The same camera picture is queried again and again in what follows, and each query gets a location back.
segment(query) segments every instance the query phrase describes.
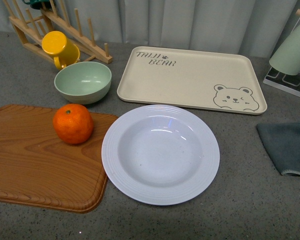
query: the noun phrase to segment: orange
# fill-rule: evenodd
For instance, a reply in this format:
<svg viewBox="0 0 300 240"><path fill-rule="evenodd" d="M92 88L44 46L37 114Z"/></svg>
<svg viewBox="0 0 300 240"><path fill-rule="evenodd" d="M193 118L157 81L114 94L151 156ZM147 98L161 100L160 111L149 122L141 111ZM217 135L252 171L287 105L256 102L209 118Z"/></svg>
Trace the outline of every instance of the orange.
<svg viewBox="0 0 300 240"><path fill-rule="evenodd" d="M56 111L53 128L64 142L81 144L90 138L94 130L94 121L85 106L71 103Z"/></svg>

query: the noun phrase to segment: dark green object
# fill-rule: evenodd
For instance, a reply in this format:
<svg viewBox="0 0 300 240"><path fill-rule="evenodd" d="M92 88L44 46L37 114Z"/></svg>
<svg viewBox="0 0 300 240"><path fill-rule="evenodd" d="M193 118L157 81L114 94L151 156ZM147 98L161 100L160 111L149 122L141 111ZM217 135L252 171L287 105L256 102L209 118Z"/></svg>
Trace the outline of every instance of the dark green object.
<svg viewBox="0 0 300 240"><path fill-rule="evenodd" d="M40 8L42 8L42 3L45 4L45 7L47 9L51 8L51 4L49 0L29 0L29 2L25 2L25 0L22 0L22 2L24 2L25 4L30 5L30 7L32 9L37 9L39 10Z"/></svg>
<svg viewBox="0 0 300 240"><path fill-rule="evenodd" d="M300 176L300 122L259 123L263 146L282 175Z"/></svg>

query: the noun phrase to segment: serving tray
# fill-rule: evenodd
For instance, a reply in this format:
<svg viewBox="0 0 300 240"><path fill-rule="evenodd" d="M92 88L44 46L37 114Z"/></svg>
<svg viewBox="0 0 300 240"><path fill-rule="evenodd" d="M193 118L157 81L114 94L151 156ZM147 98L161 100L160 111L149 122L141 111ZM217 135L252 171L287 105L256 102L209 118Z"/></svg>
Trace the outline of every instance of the serving tray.
<svg viewBox="0 0 300 240"><path fill-rule="evenodd" d="M259 115L267 103L247 57L140 46L117 94L123 101Z"/></svg>
<svg viewBox="0 0 300 240"><path fill-rule="evenodd" d="M70 145L55 133L53 108L0 108L0 202L87 213L101 202L108 181L101 148L118 118L91 113L88 141Z"/></svg>

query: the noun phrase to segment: mug handle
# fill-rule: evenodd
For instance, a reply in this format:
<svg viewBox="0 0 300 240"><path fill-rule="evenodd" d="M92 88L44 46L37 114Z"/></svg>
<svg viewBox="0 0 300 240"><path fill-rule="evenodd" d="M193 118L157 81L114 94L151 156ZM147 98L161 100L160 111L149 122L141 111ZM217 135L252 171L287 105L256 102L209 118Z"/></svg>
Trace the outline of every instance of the mug handle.
<svg viewBox="0 0 300 240"><path fill-rule="evenodd" d="M55 56L55 57L53 58L53 61L54 61L54 65L55 65L56 68L59 69L59 70L62 70L62 69L64 69L64 68L67 66L66 64L62 64L62 65L61 65L58 56Z"/></svg>

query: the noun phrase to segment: beige tray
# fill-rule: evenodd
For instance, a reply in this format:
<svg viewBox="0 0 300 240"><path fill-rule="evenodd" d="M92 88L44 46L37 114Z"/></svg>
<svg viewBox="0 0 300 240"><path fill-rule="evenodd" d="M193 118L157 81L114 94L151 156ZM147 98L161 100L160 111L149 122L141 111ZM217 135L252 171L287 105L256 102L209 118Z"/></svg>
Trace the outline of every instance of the beige tray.
<svg viewBox="0 0 300 240"><path fill-rule="evenodd" d="M251 115L267 109L250 60L235 54L136 47L117 94L127 102Z"/></svg>

